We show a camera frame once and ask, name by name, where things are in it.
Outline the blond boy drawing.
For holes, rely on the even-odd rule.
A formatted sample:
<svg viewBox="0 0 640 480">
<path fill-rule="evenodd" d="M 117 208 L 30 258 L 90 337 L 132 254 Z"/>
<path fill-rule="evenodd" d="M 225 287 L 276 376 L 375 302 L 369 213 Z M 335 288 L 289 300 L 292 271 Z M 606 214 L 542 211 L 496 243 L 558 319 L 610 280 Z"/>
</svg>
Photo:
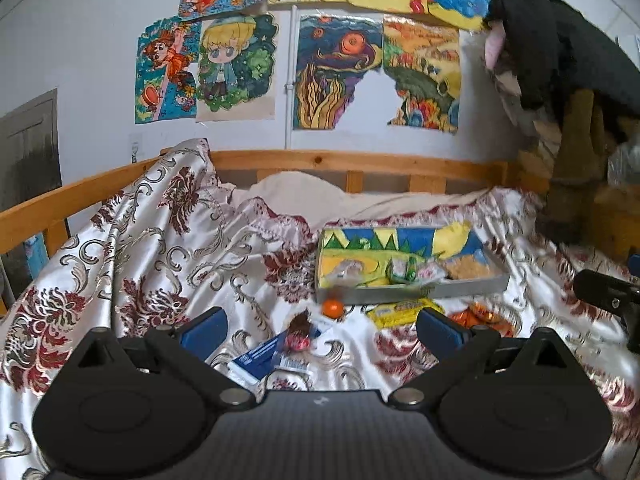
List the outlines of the blond boy drawing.
<svg viewBox="0 0 640 480">
<path fill-rule="evenodd" d="M 271 13 L 236 14 L 203 23 L 198 46 L 196 120 L 274 117 L 278 22 Z"/>
</svg>

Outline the black hanging garment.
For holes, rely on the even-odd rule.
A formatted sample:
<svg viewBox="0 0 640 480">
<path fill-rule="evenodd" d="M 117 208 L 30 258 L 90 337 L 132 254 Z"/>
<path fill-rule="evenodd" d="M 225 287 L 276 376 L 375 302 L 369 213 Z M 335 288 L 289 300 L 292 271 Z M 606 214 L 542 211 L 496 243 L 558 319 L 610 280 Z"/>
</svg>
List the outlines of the black hanging garment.
<svg viewBox="0 0 640 480">
<path fill-rule="evenodd" d="M 500 22 L 526 110 L 557 115 L 577 90 L 591 90 L 625 117 L 639 116 L 639 70 L 602 30 L 563 0 L 490 0 Z"/>
</svg>

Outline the white green pouch snack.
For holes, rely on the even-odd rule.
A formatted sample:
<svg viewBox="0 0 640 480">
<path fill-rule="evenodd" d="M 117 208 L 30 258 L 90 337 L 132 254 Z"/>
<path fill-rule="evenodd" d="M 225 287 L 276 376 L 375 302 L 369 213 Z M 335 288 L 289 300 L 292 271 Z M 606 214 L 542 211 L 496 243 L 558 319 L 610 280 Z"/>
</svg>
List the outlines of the white green pouch snack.
<svg viewBox="0 0 640 480">
<path fill-rule="evenodd" d="M 435 260 L 428 260 L 416 264 L 414 281 L 418 284 L 439 283 L 448 278 L 448 271 Z"/>
</svg>

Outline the small orange fruit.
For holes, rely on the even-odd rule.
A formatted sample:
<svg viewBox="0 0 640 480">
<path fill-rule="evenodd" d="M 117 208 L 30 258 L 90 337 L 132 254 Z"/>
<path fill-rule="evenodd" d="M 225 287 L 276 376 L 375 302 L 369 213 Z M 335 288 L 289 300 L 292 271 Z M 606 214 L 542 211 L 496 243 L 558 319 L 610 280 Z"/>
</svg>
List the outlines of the small orange fruit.
<svg viewBox="0 0 640 480">
<path fill-rule="evenodd" d="M 344 304 L 337 299 L 327 299 L 321 307 L 321 313 L 331 320 L 339 320 L 344 316 Z"/>
</svg>

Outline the wooden bed frame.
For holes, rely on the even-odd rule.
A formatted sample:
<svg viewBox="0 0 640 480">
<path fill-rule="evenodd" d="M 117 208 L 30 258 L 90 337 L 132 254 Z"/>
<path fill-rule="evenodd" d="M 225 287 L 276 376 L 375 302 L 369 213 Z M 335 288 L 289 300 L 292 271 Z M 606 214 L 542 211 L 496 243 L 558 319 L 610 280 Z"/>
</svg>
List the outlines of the wooden bed frame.
<svg viewBox="0 0 640 480">
<path fill-rule="evenodd" d="M 450 181 L 474 183 L 480 188 L 501 185 L 544 194 L 549 181 L 529 174 L 518 162 L 464 162 L 416 155 L 304 150 L 211 151 L 209 158 L 220 170 L 248 171 L 261 181 L 282 171 L 337 172 L 344 174 L 343 188 L 363 191 L 367 174 L 389 174 L 408 179 L 411 192 L 442 194 Z M 1 251 L 5 254 L 29 237 L 41 233 L 48 254 L 70 238 L 66 219 L 107 200 L 143 176 L 160 158 L 135 162 L 82 179 L 39 195 L 1 213 Z M 602 190 L 585 224 L 587 243 L 610 258 L 623 261 L 639 247 L 639 206 L 616 191 Z"/>
</svg>

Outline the blue white sachet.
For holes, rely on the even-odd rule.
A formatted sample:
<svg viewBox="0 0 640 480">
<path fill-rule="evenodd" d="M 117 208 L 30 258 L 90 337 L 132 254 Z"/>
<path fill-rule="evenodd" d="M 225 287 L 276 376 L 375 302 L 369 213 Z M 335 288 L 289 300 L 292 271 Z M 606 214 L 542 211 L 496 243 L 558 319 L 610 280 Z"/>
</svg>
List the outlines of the blue white sachet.
<svg viewBox="0 0 640 480">
<path fill-rule="evenodd" d="M 275 370 L 307 373 L 307 362 L 293 358 L 285 352 L 285 333 L 258 344 L 229 364 L 230 372 L 247 385 L 257 385 Z"/>
</svg>

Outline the cream pillow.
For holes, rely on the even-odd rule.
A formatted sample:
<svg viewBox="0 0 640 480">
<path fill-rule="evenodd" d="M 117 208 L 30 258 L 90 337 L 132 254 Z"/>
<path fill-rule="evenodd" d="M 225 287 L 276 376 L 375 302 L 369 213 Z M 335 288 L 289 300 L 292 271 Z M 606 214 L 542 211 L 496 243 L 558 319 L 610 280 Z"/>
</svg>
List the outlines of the cream pillow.
<svg viewBox="0 0 640 480">
<path fill-rule="evenodd" d="M 247 190 L 236 188 L 233 206 L 261 198 L 275 214 L 302 217 L 313 229 L 340 219 L 376 220 L 392 214 L 431 210 L 436 206 L 467 205 L 486 190 L 468 194 L 359 193 L 350 194 L 338 186 L 299 171 L 285 171 L 266 177 Z"/>
</svg>

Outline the olive brown hanging trousers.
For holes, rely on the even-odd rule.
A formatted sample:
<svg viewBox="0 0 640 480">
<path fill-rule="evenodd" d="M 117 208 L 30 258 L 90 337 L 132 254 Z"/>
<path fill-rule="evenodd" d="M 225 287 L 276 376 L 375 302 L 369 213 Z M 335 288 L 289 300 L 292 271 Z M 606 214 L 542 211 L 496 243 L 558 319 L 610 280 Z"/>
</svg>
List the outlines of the olive brown hanging trousers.
<svg viewBox="0 0 640 480">
<path fill-rule="evenodd" d="M 602 108 L 588 89 L 568 101 L 562 140 L 556 156 L 547 203 L 537 218 L 537 231 L 555 244 L 577 244 L 605 175 L 610 138 Z"/>
</svg>

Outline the long biscuit bar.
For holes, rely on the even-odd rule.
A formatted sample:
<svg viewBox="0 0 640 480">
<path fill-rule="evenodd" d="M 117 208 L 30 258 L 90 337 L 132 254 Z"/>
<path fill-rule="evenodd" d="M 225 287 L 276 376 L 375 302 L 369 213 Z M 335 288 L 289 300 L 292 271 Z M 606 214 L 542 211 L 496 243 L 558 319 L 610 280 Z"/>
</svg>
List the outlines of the long biscuit bar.
<svg viewBox="0 0 640 480">
<path fill-rule="evenodd" d="M 366 269 L 360 260 L 345 259 L 324 277 L 324 286 L 354 288 L 364 283 Z"/>
</svg>

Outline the yellow snack packet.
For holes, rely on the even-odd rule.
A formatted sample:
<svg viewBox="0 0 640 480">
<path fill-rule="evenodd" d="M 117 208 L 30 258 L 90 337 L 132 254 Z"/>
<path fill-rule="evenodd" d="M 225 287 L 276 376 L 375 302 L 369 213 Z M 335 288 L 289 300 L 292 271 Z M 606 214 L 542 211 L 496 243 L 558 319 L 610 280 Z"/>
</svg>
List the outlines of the yellow snack packet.
<svg viewBox="0 0 640 480">
<path fill-rule="evenodd" d="M 393 304 L 379 304 L 367 313 L 367 317 L 378 330 L 410 325 L 423 309 L 432 309 L 444 314 L 444 309 L 428 298 L 411 299 L 394 302 Z"/>
</svg>

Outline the orange red snack bag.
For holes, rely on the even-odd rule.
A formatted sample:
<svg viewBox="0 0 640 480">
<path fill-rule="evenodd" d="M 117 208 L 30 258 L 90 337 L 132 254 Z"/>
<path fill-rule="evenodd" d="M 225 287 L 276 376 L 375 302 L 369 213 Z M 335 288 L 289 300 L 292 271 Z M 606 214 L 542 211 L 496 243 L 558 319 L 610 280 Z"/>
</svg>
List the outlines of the orange red snack bag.
<svg viewBox="0 0 640 480">
<path fill-rule="evenodd" d="M 463 310 L 450 313 L 448 318 L 465 328 L 488 326 L 503 337 L 518 336 L 522 329 L 522 322 L 517 314 L 479 301 L 470 302 Z"/>
</svg>

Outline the clear plastic bag of clothes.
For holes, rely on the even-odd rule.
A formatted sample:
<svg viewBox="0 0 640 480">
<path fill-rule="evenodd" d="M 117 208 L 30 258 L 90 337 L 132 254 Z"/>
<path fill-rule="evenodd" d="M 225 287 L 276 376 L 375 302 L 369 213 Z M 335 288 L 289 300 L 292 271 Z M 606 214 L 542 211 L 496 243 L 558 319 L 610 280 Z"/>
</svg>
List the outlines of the clear plastic bag of clothes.
<svg viewBox="0 0 640 480">
<path fill-rule="evenodd" d="M 616 188 L 640 184 L 639 140 L 620 144 L 608 158 L 608 184 Z"/>
</svg>

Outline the green stick snack packet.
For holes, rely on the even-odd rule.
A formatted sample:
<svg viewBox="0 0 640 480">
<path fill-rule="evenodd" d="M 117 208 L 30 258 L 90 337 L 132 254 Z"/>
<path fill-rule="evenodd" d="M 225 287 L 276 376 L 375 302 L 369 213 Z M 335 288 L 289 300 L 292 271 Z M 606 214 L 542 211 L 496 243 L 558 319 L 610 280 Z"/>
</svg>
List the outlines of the green stick snack packet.
<svg viewBox="0 0 640 480">
<path fill-rule="evenodd" d="M 385 269 L 385 275 L 390 284 L 413 284 L 414 270 L 416 270 L 416 264 L 419 263 L 413 256 L 408 259 L 391 258 L 387 263 Z"/>
</svg>

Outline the clear-wrapped cracker pack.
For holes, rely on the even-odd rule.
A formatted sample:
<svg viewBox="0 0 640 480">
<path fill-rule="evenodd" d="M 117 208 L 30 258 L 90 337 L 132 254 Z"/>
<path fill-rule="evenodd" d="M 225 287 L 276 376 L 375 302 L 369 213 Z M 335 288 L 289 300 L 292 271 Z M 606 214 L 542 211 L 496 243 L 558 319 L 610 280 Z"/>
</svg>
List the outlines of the clear-wrapped cracker pack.
<svg viewBox="0 0 640 480">
<path fill-rule="evenodd" d="M 473 255 L 451 258 L 444 261 L 442 267 L 447 272 L 448 278 L 456 281 L 480 280 L 495 275 L 487 262 Z"/>
</svg>

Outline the anime girl orange drawing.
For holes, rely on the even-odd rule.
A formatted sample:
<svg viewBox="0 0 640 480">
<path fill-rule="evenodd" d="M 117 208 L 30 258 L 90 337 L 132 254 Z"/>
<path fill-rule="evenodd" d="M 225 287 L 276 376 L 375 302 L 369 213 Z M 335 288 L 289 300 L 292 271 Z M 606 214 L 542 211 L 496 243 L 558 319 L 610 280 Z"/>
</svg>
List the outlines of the anime girl orange drawing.
<svg viewBox="0 0 640 480">
<path fill-rule="evenodd" d="M 138 39 L 134 122 L 149 124 L 196 115 L 196 82 L 201 24 L 178 16 L 148 26 Z"/>
</svg>

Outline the grey tray with colourful liner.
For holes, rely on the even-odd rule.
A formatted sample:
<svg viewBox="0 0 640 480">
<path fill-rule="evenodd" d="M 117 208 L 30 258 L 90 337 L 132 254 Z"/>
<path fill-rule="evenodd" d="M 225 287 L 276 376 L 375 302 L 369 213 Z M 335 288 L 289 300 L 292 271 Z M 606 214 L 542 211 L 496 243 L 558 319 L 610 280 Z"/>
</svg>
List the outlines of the grey tray with colourful liner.
<svg viewBox="0 0 640 480">
<path fill-rule="evenodd" d="M 506 265 L 467 221 L 446 226 L 344 226 L 319 238 L 314 291 L 323 304 L 392 304 L 504 292 Z"/>
</svg>

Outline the grey door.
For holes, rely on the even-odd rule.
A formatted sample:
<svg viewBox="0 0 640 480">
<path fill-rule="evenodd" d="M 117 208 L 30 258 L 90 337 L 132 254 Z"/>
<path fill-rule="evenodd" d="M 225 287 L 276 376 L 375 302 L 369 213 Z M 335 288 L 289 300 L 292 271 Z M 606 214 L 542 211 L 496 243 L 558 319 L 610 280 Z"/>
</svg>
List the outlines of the grey door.
<svg viewBox="0 0 640 480">
<path fill-rule="evenodd" d="M 57 97 L 48 91 L 1 118 L 1 210 L 62 185 Z"/>
</svg>

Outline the starry swirl drawing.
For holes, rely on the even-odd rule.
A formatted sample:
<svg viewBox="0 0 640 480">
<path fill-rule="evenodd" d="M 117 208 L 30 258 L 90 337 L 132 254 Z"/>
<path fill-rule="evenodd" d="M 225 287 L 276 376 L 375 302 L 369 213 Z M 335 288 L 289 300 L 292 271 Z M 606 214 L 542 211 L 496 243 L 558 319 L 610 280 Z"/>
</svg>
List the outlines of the starry swirl drawing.
<svg viewBox="0 0 640 480">
<path fill-rule="evenodd" d="M 356 85 L 382 65 L 383 26 L 375 18 L 310 14 L 299 19 L 293 128 L 332 130 Z"/>
</svg>

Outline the landscape fields drawing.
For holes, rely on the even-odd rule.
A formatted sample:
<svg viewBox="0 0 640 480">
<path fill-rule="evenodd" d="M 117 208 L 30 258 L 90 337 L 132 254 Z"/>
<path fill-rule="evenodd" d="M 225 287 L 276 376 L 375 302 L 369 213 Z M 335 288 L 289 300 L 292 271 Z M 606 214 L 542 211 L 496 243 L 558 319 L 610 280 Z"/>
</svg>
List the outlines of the landscape fields drawing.
<svg viewBox="0 0 640 480">
<path fill-rule="evenodd" d="M 462 81 L 459 31 L 386 15 L 383 34 L 383 70 L 400 99 L 390 124 L 455 133 Z"/>
</svg>

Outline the floral satin bedspread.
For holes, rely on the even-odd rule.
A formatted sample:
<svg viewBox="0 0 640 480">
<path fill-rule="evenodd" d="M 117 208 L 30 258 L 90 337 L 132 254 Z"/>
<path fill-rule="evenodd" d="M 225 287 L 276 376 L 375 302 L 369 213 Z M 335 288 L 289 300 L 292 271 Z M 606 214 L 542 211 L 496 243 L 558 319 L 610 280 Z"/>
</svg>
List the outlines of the floral satin bedspread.
<svg viewBox="0 0 640 480">
<path fill-rule="evenodd" d="M 47 474 L 32 436 L 32 413 L 81 338 L 96 326 L 141 336 L 224 309 L 229 333 L 213 357 L 228 363 L 268 340 L 294 314 L 314 308 L 314 263 L 321 229 L 275 214 L 261 198 L 233 206 L 203 140 L 186 141 L 132 185 L 108 198 L 52 256 L 1 323 L 1 474 Z M 488 298 L 452 298 L 447 314 L 472 301 L 509 309 L 522 322 L 558 332 L 598 387 L 613 417 L 600 468 L 610 479 L 639 474 L 639 359 L 622 323 L 572 294 L 575 261 L 600 252 L 559 245 L 536 230 L 540 199 L 493 188 L 462 206 L 392 214 L 334 226 L 446 226 L 467 221 L 506 264 L 509 286 Z"/>
</svg>

